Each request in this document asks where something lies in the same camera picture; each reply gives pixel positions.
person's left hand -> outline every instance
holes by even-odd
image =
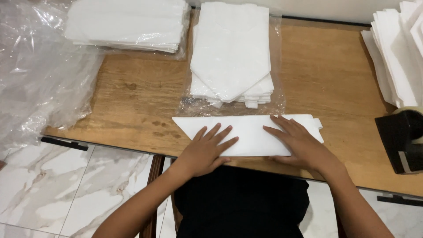
[[[207,131],[207,127],[203,127],[176,159],[173,166],[191,178],[211,173],[225,162],[229,162],[229,157],[218,158],[218,156],[235,144],[238,137],[218,145],[232,130],[232,126],[228,126],[216,135],[220,127],[221,124],[218,123],[205,136],[203,135]]]

black tape dispenser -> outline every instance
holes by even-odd
[[[423,172],[423,108],[403,107],[375,121],[395,173]]]

person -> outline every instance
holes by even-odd
[[[376,212],[361,196],[345,166],[298,122],[270,116],[285,132],[263,126],[292,151],[270,160],[318,172],[328,183],[349,238],[393,238]],[[177,237],[302,237],[299,223],[308,207],[308,184],[231,166],[219,155],[238,137],[220,142],[217,124],[202,128],[176,161],[156,180],[113,212],[93,238],[133,238],[157,207],[174,192],[183,219]]]

plastic wrap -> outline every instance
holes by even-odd
[[[67,7],[64,36],[83,53],[186,59],[191,7],[184,0],[73,0]]]
[[[104,56],[64,38],[65,18],[64,4],[0,3],[0,150],[38,144],[45,127],[69,128],[91,112]]]
[[[267,49],[265,49],[265,46],[256,47],[255,45],[246,45],[244,48],[245,52],[252,53],[253,51],[256,53],[258,57],[261,57],[261,60],[259,62],[265,62],[266,57],[265,54],[261,54],[261,51],[264,51],[264,53],[270,52],[270,66],[271,70],[269,73],[269,69],[266,72],[266,67],[268,67],[268,64],[264,64],[261,66],[256,66],[255,69],[248,71],[248,74],[255,73],[255,77],[263,77],[263,79],[260,82],[264,82],[265,80],[271,80],[271,84],[273,85],[273,92],[270,95],[270,102],[268,100],[265,101],[265,99],[261,100],[258,99],[258,104],[256,104],[257,108],[247,108],[248,103],[245,103],[245,100],[247,99],[244,97],[246,93],[251,93],[251,96],[254,96],[254,92],[257,92],[257,89],[261,90],[257,85],[254,85],[251,88],[245,88],[247,91],[244,94],[238,95],[237,93],[225,93],[223,91],[222,95],[209,95],[208,93],[212,92],[209,89],[211,89],[210,85],[204,85],[204,87],[196,87],[195,89],[192,89],[193,80],[194,83],[203,83],[202,81],[198,81],[198,75],[192,73],[192,58],[193,58],[193,45],[195,40],[197,40],[197,25],[200,18],[201,10],[200,7],[196,7],[195,10],[193,10],[193,18],[192,18],[192,27],[189,32],[189,55],[188,55],[188,69],[187,69],[187,77],[184,82],[184,91],[182,94],[182,99],[179,104],[179,108],[177,110],[177,116],[189,116],[189,117],[196,117],[196,116],[241,116],[241,115],[265,115],[265,114],[284,114],[285,113],[285,97],[283,95],[282,90],[282,84],[279,80],[280,76],[280,70],[282,65],[282,53],[281,53],[281,34],[280,34],[280,27],[281,27],[281,21],[282,16],[269,16],[269,45],[267,46]],[[220,14],[231,14],[230,12],[220,12]],[[237,19],[239,22],[248,21],[247,24],[242,24],[246,27],[249,27],[251,24],[255,26],[254,21],[251,20],[248,16],[250,14],[246,14],[244,18]],[[224,25],[224,22],[217,22],[220,26]],[[259,37],[259,41],[262,41],[261,36],[263,36],[263,31],[260,32],[260,34],[256,34],[256,37]],[[216,59],[219,57],[210,58],[211,61],[216,61]],[[239,64],[242,65],[242,67],[245,68],[244,62],[239,61]],[[248,74],[244,74],[241,77],[239,75],[235,75],[235,77],[239,77],[240,80],[242,80],[244,77],[247,77]],[[203,95],[207,95],[206,97],[193,97],[193,91],[198,89],[204,89],[207,91],[207,93],[203,92]]]

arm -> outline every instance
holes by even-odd
[[[394,236],[361,196],[345,166],[298,122],[270,116],[286,132],[263,126],[292,150],[292,156],[270,159],[320,173],[329,184],[342,225],[349,238],[393,238]]]
[[[235,144],[238,137],[218,145],[232,127],[216,135],[219,129],[220,123],[203,136],[207,131],[207,127],[203,127],[169,169],[107,217],[93,238],[134,238],[171,193],[192,177],[208,174],[228,162],[229,158],[217,157]]]

